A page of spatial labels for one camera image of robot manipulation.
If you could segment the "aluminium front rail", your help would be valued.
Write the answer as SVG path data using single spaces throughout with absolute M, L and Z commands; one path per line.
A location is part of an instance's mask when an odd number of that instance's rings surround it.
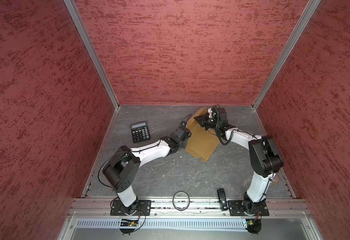
M 74 199 L 68 215 L 75 217 L 122 217 L 110 215 L 110 204 L 114 198 L 79 198 Z M 151 211 L 148 218 L 256 218 L 232 217 L 229 210 L 222 211 L 218 198 L 152 197 Z M 270 215 L 264 218 L 275 219 L 310 219 L 312 218 L 306 201 L 302 199 L 268 199 L 266 204 Z

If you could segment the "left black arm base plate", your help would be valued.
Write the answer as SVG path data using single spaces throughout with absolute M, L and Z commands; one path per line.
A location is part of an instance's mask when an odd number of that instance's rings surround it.
M 151 200 L 136 200 L 131 206 L 125 207 L 119 200 L 113 200 L 110 204 L 111 216 L 149 216 L 151 211 Z

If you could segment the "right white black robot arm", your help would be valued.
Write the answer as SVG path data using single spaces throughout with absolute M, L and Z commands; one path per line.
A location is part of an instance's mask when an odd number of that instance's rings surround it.
M 264 210 L 271 182 L 284 166 L 274 138 L 257 136 L 240 130 L 230 125 L 226 117 L 217 113 L 216 109 L 212 113 L 194 117 L 194 120 L 206 131 L 215 130 L 215 135 L 222 145 L 235 143 L 249 150 L 254 174 L 251 184 L 244 194 L 242 209 L 248 216 L 253 216 Z

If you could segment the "black desk calculator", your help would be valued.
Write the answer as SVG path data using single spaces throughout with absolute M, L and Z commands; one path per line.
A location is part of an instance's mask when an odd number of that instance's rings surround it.
M 151 139 L 147 122 L 131 124 L 131 134 L 133 143 L 140 143 Z

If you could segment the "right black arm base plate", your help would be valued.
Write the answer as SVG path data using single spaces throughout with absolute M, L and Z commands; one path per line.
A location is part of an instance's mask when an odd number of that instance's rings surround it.
M 228 201 L 228 210 L 232 217 L 268 217 L 270 215 L 266 200 L 253 203 L 250 200 Z

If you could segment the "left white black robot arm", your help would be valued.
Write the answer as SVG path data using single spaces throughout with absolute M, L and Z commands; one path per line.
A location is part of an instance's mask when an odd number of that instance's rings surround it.
M 136 209 L 138 197 L 132 184 L 139 168 L 151 161 L 176 153 L 183 143 L 191 137 L 191 131 L 179 126 L 169 137 L 160 138 L 153 144 L 130 149 L 121 146 L 102 168 L 102 173 L 116 192 L 123 207 Z

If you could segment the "brown cardboard box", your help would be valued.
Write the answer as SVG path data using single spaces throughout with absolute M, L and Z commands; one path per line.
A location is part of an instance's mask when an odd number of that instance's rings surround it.
M 214 135 L 214 130 L 206 131 L 194 119 L 194 117 L 202 116 L 207 112 L 208 108 L 201 108 L 187 121 L 187 128 L 191 131 L 191 137 L 188 139 L 185 150 L 196 159 L 200 158 L 202 162 L 206 162 L 220 144 L 220 141 Z

